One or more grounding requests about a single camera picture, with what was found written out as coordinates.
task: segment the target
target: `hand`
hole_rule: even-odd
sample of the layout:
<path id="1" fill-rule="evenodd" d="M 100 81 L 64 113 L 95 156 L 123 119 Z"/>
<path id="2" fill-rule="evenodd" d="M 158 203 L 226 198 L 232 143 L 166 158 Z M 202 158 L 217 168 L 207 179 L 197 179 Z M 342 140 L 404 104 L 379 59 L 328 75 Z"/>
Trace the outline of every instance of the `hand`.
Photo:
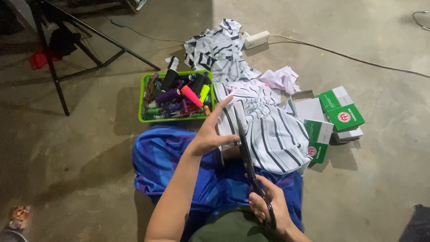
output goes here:
<path id="1" fill-rule="evenodd" d="M 185 151 L 188 150 L 192 155 L 195 156 L 202 156 L 219 147 L 220 145 L 233 143 L 240 140 L 238 135 L 232 134 L 219 136 L 215 131 L 219 114 L 221 113 L 222 109 L 231 102 L 232 99 L 233 96 L 229 96 L 216 106 L 213 112 L 206 118 L 199 132 Z"/>
<path id="2" fill-rule="evenodd" d="M 273 212 L 276 218 L 276 231 L 281 235 L 285 235 L 287 230 L 292 226 L 295 227 L 288 213 L 287 203 L 285 202 L 284 192 L 278 186 L 270 182 L 267 178 L 256 175 L 257 180 L 264 186 L 263 192 L 266 199 L 270 202 L 273 208 Z M 264 199 L 252 192 L 249 195 L 251 209 L 257 216 L 260 223 L 263 221 L 270 222 L 270 214 L 267 209 L 266 202 Z"/>

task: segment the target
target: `power strip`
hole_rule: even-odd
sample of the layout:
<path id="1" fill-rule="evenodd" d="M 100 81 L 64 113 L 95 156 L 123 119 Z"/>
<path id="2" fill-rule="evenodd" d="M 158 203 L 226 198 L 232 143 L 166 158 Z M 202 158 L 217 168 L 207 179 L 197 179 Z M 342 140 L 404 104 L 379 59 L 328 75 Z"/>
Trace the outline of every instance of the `power strip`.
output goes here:
<path id="1" fill-rule="evenodd" d="M 249 50 L 249 49 L 254 48 L 256 46 L 267 43 L 269 40 L 269 36 L 270 36 L 269 31 L 264 31 L 264 32 L 261 32 L 259 34 L 255 34 L 255 35 L 247 37 L 245 39 L 245 43 L 244 43 L 245 49 Z"/>

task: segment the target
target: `green shirt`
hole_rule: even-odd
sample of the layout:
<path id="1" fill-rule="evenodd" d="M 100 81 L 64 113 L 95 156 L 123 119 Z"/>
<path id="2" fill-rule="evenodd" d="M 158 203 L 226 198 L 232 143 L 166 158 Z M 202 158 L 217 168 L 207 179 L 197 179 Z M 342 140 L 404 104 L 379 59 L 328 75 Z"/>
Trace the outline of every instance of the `green shirt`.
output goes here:
<path id="1" fill-rule="evenodd" d="M 259 226 L 249 206 L 224 212 L 198 229 L 190 242 L 267 242 L 282 241 L 273 231 Z"/>

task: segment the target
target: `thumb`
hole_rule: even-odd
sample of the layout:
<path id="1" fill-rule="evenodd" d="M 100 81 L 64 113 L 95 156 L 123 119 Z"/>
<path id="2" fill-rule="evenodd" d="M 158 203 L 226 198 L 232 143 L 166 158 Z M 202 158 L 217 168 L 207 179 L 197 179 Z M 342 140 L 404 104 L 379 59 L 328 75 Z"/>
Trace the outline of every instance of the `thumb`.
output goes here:
<path id="1" fill-rule="evenodd" d="M 220 145 L 225 145 L 225 144 L 233 143 L 233 142 L 239 141 L 239 140 L 240 140 L 239 136 L 235 135 L 235 134 L 225 135 L 225 136 L 218 136 L 218 138 L 217 138 L 217 144 L 218 144 L 218 146 L 220 146 Z"/>
<path id="2" fill-rule="evenodd" d="M 257 195 L 255 192 L 252 192 L 249 195 L 249 200 L 252 202 L 253 206 L 262 211 L 266 218 L 270 219 L 269 210 L 267 209 L 266 202 L 262 197 Z"/>

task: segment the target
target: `yamalon logo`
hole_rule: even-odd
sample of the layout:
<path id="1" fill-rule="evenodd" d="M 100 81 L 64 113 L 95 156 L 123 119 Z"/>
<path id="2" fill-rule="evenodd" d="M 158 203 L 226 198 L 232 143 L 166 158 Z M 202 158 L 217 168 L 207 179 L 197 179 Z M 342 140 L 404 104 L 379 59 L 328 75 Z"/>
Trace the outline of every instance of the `yamalon logo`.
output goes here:
<path id="1" fill-rule="evenodd" d="M 307 153 L 309 154 L 309 156 L 314 156 L 316 154 L 316 148 L 312 147 L 312 146 L 309 146 L 307 148 Z"/>
<path id="2" fill-rule="evenodd" d="M 347 113 L 347 112 L 341 112 L 341 113 L 339 113 L 339 114 L 338 114 L 338 119 L 339 119 L 341 122 L 346 123 L 346 122 L 348 122 L 349 120 L 351 120 L 351 115 L 349 115 L 349 113 Z"/>

